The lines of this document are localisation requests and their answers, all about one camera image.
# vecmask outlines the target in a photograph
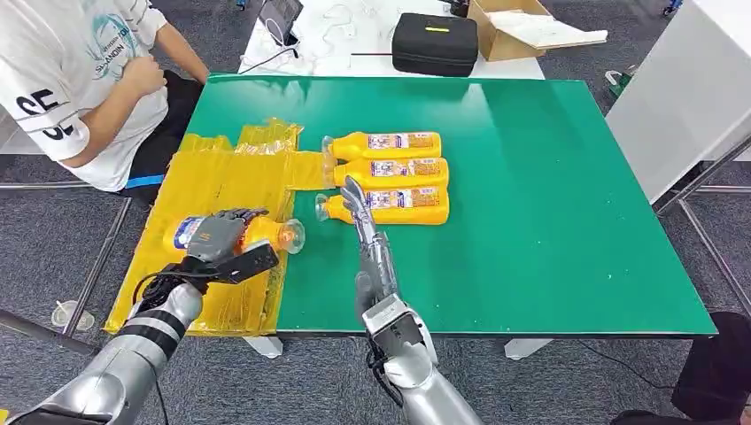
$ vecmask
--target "yellow tape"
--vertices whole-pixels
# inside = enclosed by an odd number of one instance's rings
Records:
[[[323,188],[323,154],[320,152],[294,152],[290,156],[292,174],[288,176],[287,189],[321,190]]]
[[[257,206],[265,206],[269,218],[276,221],[291,217],[294,195],[288,190],[289,176],[294,175],[290,168],[298,164],[293,158],[301,130],[277,119],[266,127],[245,126],[234,150],[225,136],[183,138],[105,323],[106,331],[114,333],[122,327],[142,276],[182,259],[180,253],[167,250],[163,240],[176,222],[221,209]],[[240,285],[211,284],[203,312],[188,335],[255,336],[275,331],[286,264],[282,252],[280,265],[272,271]]]

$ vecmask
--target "robotic arm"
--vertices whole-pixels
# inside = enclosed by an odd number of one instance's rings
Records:
[[[376,379],[413,425],[481,425],[472,407],[438,371],[425,322],[399,297],[389,240],[376,231],[362,188],[347,176],[341,190],[360,239],[355,308],[375,355],[370,366]]]
[[[237,284],[279,263],[267,240],[234,256],[246,223],[263,213],[222,211],[204,220],[188,244],[188,256],[154,274],[120,332],[83,372],[8,423],[134,423],[185,330],[201,313],[208,283]]]

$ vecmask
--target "bottle cap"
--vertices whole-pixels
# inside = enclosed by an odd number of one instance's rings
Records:
[[[287,220],[279,228],[279,246],[290,254],[297,254],[305,245],[305,227],[298,219]]]

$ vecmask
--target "black cable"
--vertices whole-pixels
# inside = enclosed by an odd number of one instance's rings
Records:
[[[159,387],[159,379],[155,381],[157,387],[157,395],[159,396],[159,405],[162,406],[162,414],[165,417],[165,425],[169,425],[169,418],[166,415],[166,406],[164,402],[164,396],[162,396],[162,389]]]
[[[151,363],[151,361],[146,359],[142,354],[136,352],[135,355],[141,357],[141,359],[143,359],[143,361],[145,361],[146,364],[149,365],[149,367],[151,368],[151,372],[154,374],[154,384],[157,387],[157,396],[159,396],[159,404],[162,407],[162,414],[164,415],[164,418],[165,418],[165,425],[169,425],[169,418],[167,417],[167,414],[166,414],[164,396],[162,396],[162,389],[159,387],[159,374],[157,374],[157,368],[155,368],[154,365]]]
[[[643,376],[642,374],[640,374],[639,372],[637,372],[637,371],[636,371],[636,370],[635,370],[635,369],[634,369],[633,367],[629,366],[629,365],[628,365],[628,364],[627,364],[626,362],[624,362],[624,361],[622,361],[622,360],[619,360],[619,359],[616,359],[616,358],[614,358],[614,357],[610,357],[610,356],[608,356],[607,354],[603,354],[603,353],[601,353],[601,352],[598,352],[597,350],[593,349],[593,348],[592,348],[592,347],[590,347],[589,345],[587,345],[587,344],[585,344],[585,343],[583,343],[583,342],[581,342],[581,341],[579,341],[579,340],[577,340],[577,341],[578,341],[578,342],[579,342],[579,343],[580,343],[581,345],[583,345],[583,347],[584,347],[584,348],[586,348],[587,350],[589,350],[590,352],[593,352],[593,353],[597,354],[598,356],[604,357],[605,359],[608,359],[608,360],[614,361],[615,363],[617,363],[617,364],[619,364],[619,365],[621,365],[621,366],[623,366],[623,367],[625,367],[625,368],[629,369],[629,370],[630,370],[630,371],[631,371],[631,372],[632,372],[633,374],[635,374],[635,375],[636,375],[636,376],[637,376],[637,377],[638,377],[639,379],[641,379],[641,380],[642,380],[642,381],[644,381],[645,383],[648,383],[648,384],[649,384],[649,385],[650,385],[650,386],[651,386],[652,388],[655,388],[656,390],[673,390],[673,389],[675,388],[675,387],[673,387],[673,386],[671,386],[671,385],[658,385],[658,384],[656,384],[656,383],[654,383],[654,382],[652,382],[652,381],[650,381],[650,380],[646,379],[646,378],[645,378],[645,377],[644,377],[644,376]]]
[[[135,290],[133,290],[133,299],[132,304],[134,305],[138,298],[138,291],[141,289],[141,286],[143,286],[143,283],[149,280],[152,277],[156,276],[177,276],[181,277],[182,280],[186,283],[190,283],[188,279],[185,279],[186,277],[197,277],[197,278],[211,278],[216,277],[220,275],[219,273],[190,273],[190,272],[156,272],[156,273],[150,273],[144,276],[138,283],[135,285]]]
[[[402,408],[404,406],[404,399],[401,397],[401,394],[399,394],[399,391],[394,388],[390,382],[386,382],[386,380],[383,379],[383,363],[386,362],[386,356],[383,353],[383,350],[376,345],[376,342],[373,341],[373,338],[371,338],[370,335],[368,335],[368,344],[370,345],[370,351],[368,352],[365,361],[370,370],[373,371],[375,381],[378,382],[378,385],[380,385],[384,391],[386,391],[389,398],[391,398],[399,408]]]
[[[267,63],[271,62],[272,60],[276,59],[276,58],[277,58],[277,57],[278,57],[279,55],[281,55],[282,53],[284,53],[284,52],[287,52],[287,51],[290,51],[290,50],[295,50],[295,48],[294,48],[294,47],[288,47],[287,49],[284,49],[284,50],[280,51],[279,53],[276,53],[276,54],[275,54],[274,56],[272,56],[271,58],[268,58],[268,59],[264,60],[263,62],[261,62],[261,63],[259,63],[259,64],[256,64],[256,65],[254,65],[254,66],[251,66],[250,68],[248,68],[248,69],[246,69],[246,70],[242,71],[241,73],[239,73],[239,75],[242,75],[242,74],[244,74],[244,73],[247,73],[248,71],[251,71],[251,70],[253,70],[253,69],[256,69],[257,67],[259,67],[259,66],[261,66],[261,65],[265,65],[265,64],[267,64]]]
[[[593,352],[593,353],[597,354],[598,356],[600,356],[600,357],[602,357],[604,359],[608,359],[608,360],[614,361],[615,363],[617,363],[617,364],[619,364],[619,365],[621,365],[621,366],[629,369],[629,371],[631,371],[631,373],[633,373],[634,375],[636,375],[639,379],[641,379],[645,383],[648,383],[649,386],[651,386],[652,388],[654,388],[656,390],[674,390],[674,389],[676,389],[676,387],[674,385],[658,385],[658,384],[656,384],[656,383],[654,383],[654,382],[646,379],[645,376],[643,376],[642,374],[640,374],[639,372],[637,372],[633,367],[631,367],[626,362],[624,362],[622,360],[619,360],[619,359],[616,359],[614,357],[610,357],[610,356],[608,356],[605,353],[598,352],[597,350],[593,349],[592,347],[590,347],[589,345],[585,344],[581,340],[577,340],[577,342],[580,343],[581,345],[583,345],[583,347],[586,348],[587,350],[589,350],[590,352]],[[705,390],[700,390],[698,388],[681,387],[680,389],[684,390],[684,391],[688,391],[688,392],[693,392],[695,394],[701,394],[701,395],[704,395],[704,396],[716,398],[718,400],[723,400],[723,401],[726,401],[726,402],[729,402],[729,403],[738,403],[739,402],[739,400],[737,400],[737,399],[723,397],[723,396],[720,396],[719,394],[715,394],[713,392],[708,392],[708,391],[705,391]],[[744,401],[744,406],[745,407],[749,407],[749,406],[751,406],[751,403],[746,403]]]

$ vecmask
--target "white t-shirt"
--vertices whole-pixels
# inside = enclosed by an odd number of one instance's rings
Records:
[[[80,117],[107,98],[129,59],[150,55],[165,24],[148,0],[2,0],[0,104],[50,158],[74,157],[89,142]],[[166,110],[166,88],[141,98],[104,151],[67,169],[98,189],[122,189]]]

